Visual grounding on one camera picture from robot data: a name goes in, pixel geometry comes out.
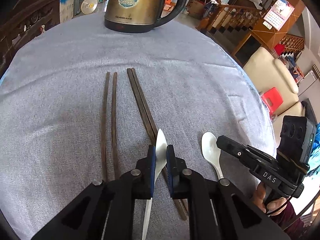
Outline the grey tablecloth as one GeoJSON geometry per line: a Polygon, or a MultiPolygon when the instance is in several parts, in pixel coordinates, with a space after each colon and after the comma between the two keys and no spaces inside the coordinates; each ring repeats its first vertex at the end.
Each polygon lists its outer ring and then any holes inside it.
{"type": "Polygon", "coordinates": [[[175,154],[205,178],[205,132],[276,153],[269,115],[242,68],[213,40],[177,21],[144,34],[104,26],[95,13],[59,24],[23,46],[1,80],[1,210],[31,239],[101,172],[106,74],[117,74],[121,173],[150,139],[131,89],[134,68],[156,124],[175,154]]]}

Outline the red plastic chair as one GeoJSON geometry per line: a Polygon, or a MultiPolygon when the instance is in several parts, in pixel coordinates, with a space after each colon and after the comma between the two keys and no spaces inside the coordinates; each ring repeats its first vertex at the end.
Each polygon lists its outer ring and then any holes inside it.
{"type": "Polygon", "coordinates": [[[268,91],[262,93],[260,98],[262,99],[263,103],[267,106],[270,118],[273,120],[277,116],[276,110],[283,103],[283,98],[280,92],[277,90],[276,87],[272,87],[268,91]]]}

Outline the wooden stair railing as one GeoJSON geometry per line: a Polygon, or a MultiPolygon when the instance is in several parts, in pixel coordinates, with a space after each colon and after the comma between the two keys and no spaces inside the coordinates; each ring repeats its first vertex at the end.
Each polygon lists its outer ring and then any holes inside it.
{"type": "Polygon", "coordinates": [[[224,33],[233,30],[252,30],[255,24],[261,19],[266,9],[257,9],[240,5],[224,5],[221,0],[211,0],[204,6],[204,14],[196,26],[196,30],[206,33],[216,31],[224,33]]]}

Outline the small white fan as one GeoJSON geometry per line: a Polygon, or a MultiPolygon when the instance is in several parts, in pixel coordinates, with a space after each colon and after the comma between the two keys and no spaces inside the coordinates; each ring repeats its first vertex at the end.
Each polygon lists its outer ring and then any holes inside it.
{"type": "Polygon", "coordinates": [[[81,3],[80,10],[83,14],[88,15],[95,11],[98,6],[98,0],[84,0],[81,3]]]}

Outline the gold electric kettle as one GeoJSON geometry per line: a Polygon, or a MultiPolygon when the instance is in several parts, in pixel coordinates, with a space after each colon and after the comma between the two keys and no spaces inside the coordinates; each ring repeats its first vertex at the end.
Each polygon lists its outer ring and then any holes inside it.
{"type": "Polygon", "coordinates": [[[162,17],[165,0],[108,0],[106,28],[123,33],[147,33],[173,20],[187,0],[177,0],[173,10],[162,17]]]}

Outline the white plastic spoon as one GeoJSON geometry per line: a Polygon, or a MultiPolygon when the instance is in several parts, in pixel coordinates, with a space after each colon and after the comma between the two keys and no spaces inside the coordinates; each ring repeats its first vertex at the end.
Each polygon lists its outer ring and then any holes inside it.
{"type": "Polygon", "coordinates": [[[204,133],[201,138],[201,150],[204,159],[206,159],[206,161],[212,165],[218,180],[220,180],[224,178],[224,176],[220,166],[221,150],[217,147],[216,142],[217,138],[215,135],[213,135],[213,133],[204,133]]]}
{"type": "MultiPolygon", "coordinates": [[[[161,129],[158,130],[156,146],[155,146],[155,154],[156,154],[156,168],[155,168],[155,182],[160,175],[161,171],[167,164],[167,141],[165,135],[161,129]]],[[[143,231],[142,231],[142,240],[146,240],[146,236],[148,233],[148,226],[151,214],[152,207],[152,198],[146,201],[145,214],[144,214],[144,222],[143,222],[143,231]]]]}

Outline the wall calendar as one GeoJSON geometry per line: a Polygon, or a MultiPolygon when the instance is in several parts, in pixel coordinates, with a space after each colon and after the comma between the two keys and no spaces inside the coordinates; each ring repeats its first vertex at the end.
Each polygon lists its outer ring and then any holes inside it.
{"type": "Polygon", "coordinates": [[[263,25],[271,30],[279,31],[294,11],[294,7],[287,0],[276,0],[271,9],[264,16],[263,25]]]}

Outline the cream sofa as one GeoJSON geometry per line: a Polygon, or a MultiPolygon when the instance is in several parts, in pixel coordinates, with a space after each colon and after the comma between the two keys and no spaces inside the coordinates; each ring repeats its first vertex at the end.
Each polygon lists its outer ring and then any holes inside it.
{"type": "Polygon", "coordinates": [[[298,98],[298,86],[285,64],[263,47],[249,58],[243,70],[258,92],[266,92],[275,87],[283,99],[283,103],[275,111],[276,118],[272,121],[276,144],[279,144],[283,117],[305,115],[305,108],[298,98]]]}

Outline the carved dark wooden sideboard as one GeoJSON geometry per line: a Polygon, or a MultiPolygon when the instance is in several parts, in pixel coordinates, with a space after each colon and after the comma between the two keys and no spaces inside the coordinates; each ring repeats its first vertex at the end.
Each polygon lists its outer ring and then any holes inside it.
{"type": "Polygon", "coordinates": [[[58,24],[60,0],[20,0],[1,24],[1,76],[19,49],[58,24]]]}

